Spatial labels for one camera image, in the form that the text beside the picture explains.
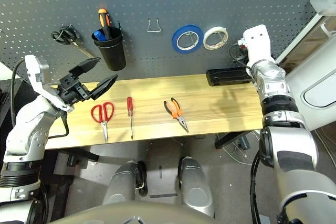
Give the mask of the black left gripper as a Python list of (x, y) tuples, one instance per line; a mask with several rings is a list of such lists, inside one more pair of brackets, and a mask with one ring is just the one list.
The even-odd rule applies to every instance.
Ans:
[(70, 69), (69, 74), (60, 79), (57, 91), (64, 103), (77, 103), (90, 98), (96, 100), (113, 86), (118, 78), (117, 74), (100, 81), (91, 91), (79, 81), (79, 76), (93, 69), (99, 61), (99, 57), (86, 59)]

